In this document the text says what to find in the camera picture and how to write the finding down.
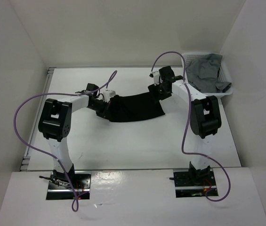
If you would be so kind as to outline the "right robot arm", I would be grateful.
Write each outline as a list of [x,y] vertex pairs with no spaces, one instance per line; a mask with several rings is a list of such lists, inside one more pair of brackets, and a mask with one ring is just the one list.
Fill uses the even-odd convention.
[[196,137],[195,150],[186,152],[192,155],[189,163],[187,180],[193,185],[199,185],[209,177],[211,142],[222,121],[219,111],[218,99],[207,96],[192,87],[183,76],[176,76],[170,66],[163,67],[150,73],[153,84],[148,87],[155,101],[164,100],[171,95],[176,95],[188,103],[187,129],[183,139],[191,129]]

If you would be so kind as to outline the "black skirt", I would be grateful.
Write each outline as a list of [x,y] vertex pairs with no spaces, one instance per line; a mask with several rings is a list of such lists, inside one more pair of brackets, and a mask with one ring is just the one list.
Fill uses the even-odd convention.
[[161,104],[149,92],[126,97],[115,95],[105,112],[110,122],[145,121],[164,115]]

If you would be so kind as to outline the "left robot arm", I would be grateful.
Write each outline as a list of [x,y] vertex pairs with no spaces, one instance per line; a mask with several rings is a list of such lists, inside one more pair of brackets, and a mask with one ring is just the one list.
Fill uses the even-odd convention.
[[70,133],[72,113],[82,108],[89,108],[99,116],[105,117],[110,99],[116,95],[113,90],[100,91],[95,84],[78,91],[74,96],[61,100],[48,98],[40,116],[38,130],[48,142],[54,156],[52,181],[70,188],[76,182],[74,164],[69,155],[67,136]]

